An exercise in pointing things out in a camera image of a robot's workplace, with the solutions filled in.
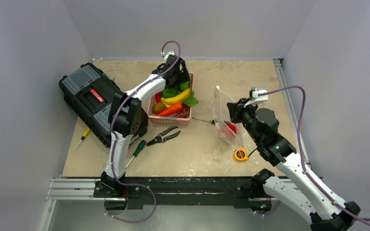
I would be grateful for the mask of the red toy apple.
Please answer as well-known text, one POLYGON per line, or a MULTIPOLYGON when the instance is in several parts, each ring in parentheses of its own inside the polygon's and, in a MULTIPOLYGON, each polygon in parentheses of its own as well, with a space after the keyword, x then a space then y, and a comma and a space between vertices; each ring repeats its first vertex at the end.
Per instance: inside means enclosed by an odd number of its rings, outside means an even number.
POLYGON ((232 123, 224 123, 220 126, 220 134, 226 139, 232 139, 237 135, 237 128, 232 123))

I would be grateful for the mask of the green toy leaf vegetable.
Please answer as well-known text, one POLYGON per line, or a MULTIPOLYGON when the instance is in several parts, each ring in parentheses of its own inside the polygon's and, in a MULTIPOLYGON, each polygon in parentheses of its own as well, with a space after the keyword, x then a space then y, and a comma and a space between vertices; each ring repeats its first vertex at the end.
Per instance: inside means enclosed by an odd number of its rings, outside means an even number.
POLYGON ((193 107, 193 106, 195 106, 195 105, 197 105, 199 103, 199 100, 195 97, 195 92, 193 90, 192 84, 191 84, 190 89, 191 89, 190 96, 186 100, 184 100, 182 102, 182 104, 184 104, 184 105, 186 105, 188 107, 193 107))

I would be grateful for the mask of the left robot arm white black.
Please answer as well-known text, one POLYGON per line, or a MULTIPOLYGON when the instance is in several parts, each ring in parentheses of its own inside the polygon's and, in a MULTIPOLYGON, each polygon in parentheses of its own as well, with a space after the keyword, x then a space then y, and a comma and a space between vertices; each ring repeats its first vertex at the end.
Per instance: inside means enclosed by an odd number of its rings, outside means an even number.
POLYGON ((124 190, 130 186, 125 183, 126 157, 131 140, 141 129, 146 129, 148 119, 142 109, 142 103, 150 100, 166 86, 189 80, 182 58, 169 52, 164 56, 162 66, 154 70, 150 76, 137 87, 114 94, 109 113, 111 145, 108 163, 100 180, 96 181, 94 197, 123 197, 124 190))

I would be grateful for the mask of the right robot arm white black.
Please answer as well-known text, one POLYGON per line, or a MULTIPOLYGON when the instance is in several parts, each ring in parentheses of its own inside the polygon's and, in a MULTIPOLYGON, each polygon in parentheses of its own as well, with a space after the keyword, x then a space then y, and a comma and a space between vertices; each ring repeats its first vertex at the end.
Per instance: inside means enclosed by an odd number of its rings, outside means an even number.
POLYGON ((335 194, 301 161, 299 152, 279 131, 274 111, 252 105, 246 98, 226 104, 232 123, 241 123, 257 146, 260 156, 290 180, 285 184, 268 169, 252 177, 255 195, 265 193, 304 218, 313 231, 346 231, 355 222, 360 207, 335 194))

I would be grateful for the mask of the clear zip top bag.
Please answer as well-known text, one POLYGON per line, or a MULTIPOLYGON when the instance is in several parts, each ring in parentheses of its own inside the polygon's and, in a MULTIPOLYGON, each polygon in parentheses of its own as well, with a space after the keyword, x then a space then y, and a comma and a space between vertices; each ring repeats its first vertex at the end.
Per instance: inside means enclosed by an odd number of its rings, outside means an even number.
POLYGON ((229 111, 226 106, 227 103, 234 103, 234 100, 224 91, 220 89, 220 86, 215 86, 213 89, 213 98, 211 101, 211 107, 213 112, 213 119, 216 121, 216 128, 219 136, 229 143, 233 149, 244 148, 243 135, 240 124, 234 124, 230 121, 229 111), (232 123, 237 128, 237 135, 232 139, 226 139, 220 134, 220 126, 224 123, 232 123))

